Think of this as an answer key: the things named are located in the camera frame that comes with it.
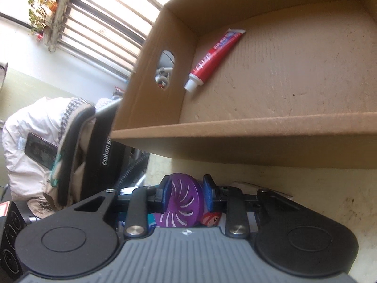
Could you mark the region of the brown cardboard box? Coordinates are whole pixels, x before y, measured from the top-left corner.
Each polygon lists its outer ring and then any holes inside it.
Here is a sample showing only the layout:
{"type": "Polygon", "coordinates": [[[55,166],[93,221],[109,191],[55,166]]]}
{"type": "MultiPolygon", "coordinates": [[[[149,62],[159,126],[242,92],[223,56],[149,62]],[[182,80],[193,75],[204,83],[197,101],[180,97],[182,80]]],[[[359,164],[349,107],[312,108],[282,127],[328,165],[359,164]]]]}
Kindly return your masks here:
{"type": "Polygon", "coordinates": [[[375,168],[376,0],[170,0],[111,136],[171,158],[375,168]],[[228,29],[245,34],[186,91],[228,29]]]}

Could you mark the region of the small potted plant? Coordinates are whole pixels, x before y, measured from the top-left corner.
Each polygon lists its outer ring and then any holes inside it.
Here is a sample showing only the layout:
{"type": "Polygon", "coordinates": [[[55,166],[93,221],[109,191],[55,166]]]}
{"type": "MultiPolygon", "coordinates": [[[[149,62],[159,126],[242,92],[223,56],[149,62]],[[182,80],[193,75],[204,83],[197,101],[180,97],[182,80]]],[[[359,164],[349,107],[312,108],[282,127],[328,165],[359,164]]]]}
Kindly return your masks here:
{"type": "Polygon", "coordinates": [[[58,2],[56,0],[29,0],[28,5],[30,30],[38,40],[43,40],[52,27],[58,2]]]}

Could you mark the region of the red toothpaste tube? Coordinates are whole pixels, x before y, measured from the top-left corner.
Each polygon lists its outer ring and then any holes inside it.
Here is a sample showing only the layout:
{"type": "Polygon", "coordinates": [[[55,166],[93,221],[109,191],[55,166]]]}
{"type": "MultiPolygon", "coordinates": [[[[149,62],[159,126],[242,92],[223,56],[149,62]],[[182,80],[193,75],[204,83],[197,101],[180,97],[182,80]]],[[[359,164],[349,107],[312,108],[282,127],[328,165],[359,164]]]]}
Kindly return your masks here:
{"type": "Polygon", "coordinates": [[[192,93],[198,86],[202,86],[244,34],[244,29],[228,29],[191,70],[185,90],[192,93]]]}

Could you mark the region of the framed photo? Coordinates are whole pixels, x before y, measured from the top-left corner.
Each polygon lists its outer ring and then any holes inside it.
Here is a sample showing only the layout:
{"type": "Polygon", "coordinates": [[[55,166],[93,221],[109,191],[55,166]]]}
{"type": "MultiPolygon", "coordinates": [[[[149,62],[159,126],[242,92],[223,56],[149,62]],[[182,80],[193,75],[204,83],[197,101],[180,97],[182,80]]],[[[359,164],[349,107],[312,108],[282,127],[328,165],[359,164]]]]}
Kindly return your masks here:
{"type": "Polygon", "coordinates": [[[54,166],[58,147],[34,133],[28,133],[25,154],[45,168],[54,166]]]}

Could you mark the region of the purple air freshener jar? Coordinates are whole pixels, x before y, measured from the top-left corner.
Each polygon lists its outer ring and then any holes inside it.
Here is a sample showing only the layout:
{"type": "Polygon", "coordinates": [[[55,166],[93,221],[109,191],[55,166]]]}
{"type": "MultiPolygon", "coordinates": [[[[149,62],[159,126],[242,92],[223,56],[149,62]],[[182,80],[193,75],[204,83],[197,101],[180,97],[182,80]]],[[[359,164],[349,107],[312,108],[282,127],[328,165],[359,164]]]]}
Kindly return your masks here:
{"type": "Polygon", "coordinates": [[[169,177],[172,183],[171,197],[165,213],[153,214],[156,225],[172,228],[218,226],[222,214],[208,211],[202,184],[183,173],[173,173],[169,177]]]}

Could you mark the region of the metal window railing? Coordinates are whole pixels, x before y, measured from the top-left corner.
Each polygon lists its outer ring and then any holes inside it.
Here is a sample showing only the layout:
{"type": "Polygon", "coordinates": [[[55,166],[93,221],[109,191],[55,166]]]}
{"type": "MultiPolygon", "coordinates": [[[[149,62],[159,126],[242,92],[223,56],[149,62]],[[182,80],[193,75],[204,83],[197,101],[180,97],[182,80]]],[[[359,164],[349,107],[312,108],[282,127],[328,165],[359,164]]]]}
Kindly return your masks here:
{"type": "Polygon", "coordinates": [[[69,0],[58,45],[127,80],[163,5],[170,0],[69,0]]]}

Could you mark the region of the white bedding pile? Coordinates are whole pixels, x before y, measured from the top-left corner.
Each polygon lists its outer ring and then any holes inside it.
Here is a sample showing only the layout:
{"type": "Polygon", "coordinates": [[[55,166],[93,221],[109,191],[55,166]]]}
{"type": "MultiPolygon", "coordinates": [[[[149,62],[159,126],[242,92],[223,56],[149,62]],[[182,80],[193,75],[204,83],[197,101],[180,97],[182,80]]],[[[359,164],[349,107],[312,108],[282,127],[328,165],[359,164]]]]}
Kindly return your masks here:
{"type": "Polygon", "coordinates": [[[56,211],[46,200],[57,193],[61,148],[74,119],[95,108],[82,98],[47,98],[19,109],[3,126],[3,148],[14,201],[25,201],[31,212],[46,218],[56,211]]]}

